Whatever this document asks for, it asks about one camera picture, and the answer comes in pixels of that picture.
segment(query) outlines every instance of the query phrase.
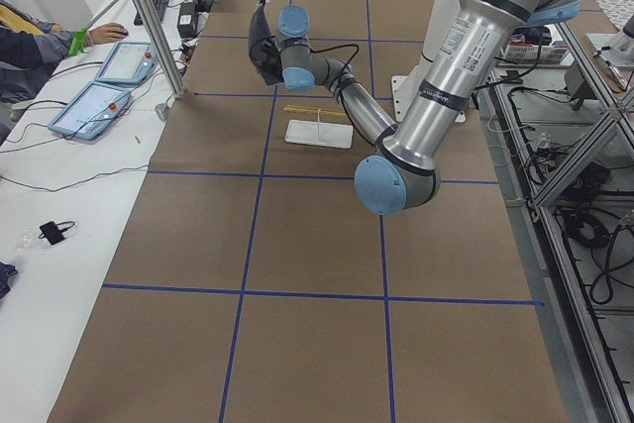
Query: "tablet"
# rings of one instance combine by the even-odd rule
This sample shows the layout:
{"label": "tablet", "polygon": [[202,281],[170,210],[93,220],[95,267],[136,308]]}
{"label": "tablet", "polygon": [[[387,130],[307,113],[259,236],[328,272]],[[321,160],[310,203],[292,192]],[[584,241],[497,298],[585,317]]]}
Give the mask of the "tablet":
{"label": "tablet", "polygon": [[91,81],[49,123],[55,133],[92,141],[129,106],[130,91]]}
{"label": "tablet", "polygon": [[108,53],[95,80],[126,86],[141,84],[155,65],[155,55],[156,51],[150,44],[119,42]]}

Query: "black cable clip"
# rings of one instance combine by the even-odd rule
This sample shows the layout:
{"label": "black cable clip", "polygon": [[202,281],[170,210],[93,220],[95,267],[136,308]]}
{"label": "black cable clip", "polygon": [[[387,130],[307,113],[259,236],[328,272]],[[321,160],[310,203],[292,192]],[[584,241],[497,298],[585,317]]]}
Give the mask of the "black cable clip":
{"label": "black cable clip", "polygon": [[42,231],[42,233],[38,236],[38,238],[46,238],[51,245],[56,245],[57,243],[63,242],[66,239],[63,233],[70,230],[74,226],[75,222],[73,221],[61,223],[56,223],[53,221],[46,222],[44,225],[40,226],[40,230]]}

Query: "blue joint cap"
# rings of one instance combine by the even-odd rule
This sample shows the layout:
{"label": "blue joint cap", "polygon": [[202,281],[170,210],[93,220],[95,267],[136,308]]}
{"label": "blue joint cap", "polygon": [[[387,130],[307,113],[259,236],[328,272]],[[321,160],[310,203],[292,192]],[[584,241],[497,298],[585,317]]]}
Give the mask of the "blue joint cap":
{"label": "blue joint cap", "polygon": [[315,75],[307,69],[290,66],[285,68],[281,75],[288,91],[301,93],[315,87]]}
{"label": "blue joint cap", "polygon": [[277,18],[277,29],[293,39],[305,37],[310,29],[308,12],[298,5],[284,7]]}
{"label": "blue joint cap", "polygon": [[570,4],[555,7],[554,9],[542,10],[535,12],[528,22],[527,27],[538,27],[541,25],[556,24],[558,22],[566,22],[573,19],[579,13],[581,8],[581,0],[576,0]]}
{"label": "blue joint cap", "polygon": [[355,189],[361,203],[377,215],[393,215],[405,208],[405,180],[396,166],[381,156],[370,156],[359,163]]}

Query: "green wristband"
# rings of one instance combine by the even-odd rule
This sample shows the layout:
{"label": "green wristband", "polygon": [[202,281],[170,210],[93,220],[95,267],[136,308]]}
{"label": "green wristband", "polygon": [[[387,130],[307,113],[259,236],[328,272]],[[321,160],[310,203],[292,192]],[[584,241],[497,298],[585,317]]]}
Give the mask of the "green wristband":
{"label": "green wristband", "polygon": [[84,41],[87,34],[88,29],[79,29],[74,34],[72,34],[72,44],[70,44],[68,56],[75,56],[79,52],[83,52]]}

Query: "metal pole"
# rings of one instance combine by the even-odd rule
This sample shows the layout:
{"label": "metal pole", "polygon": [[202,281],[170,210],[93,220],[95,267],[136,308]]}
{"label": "metal pole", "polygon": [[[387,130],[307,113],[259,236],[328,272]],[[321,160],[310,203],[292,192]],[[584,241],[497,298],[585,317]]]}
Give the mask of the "metal pole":
{"label": "metal pole", "polygon": [[160,26],[159,16],[152,0],[132,0],[141,15],[143,25],[150,36],[150,40],[157,51],[158,62],[169,82],[174,98],[181,98],[184,93],[184,84],[176,63],[171,55],[165,33]]}

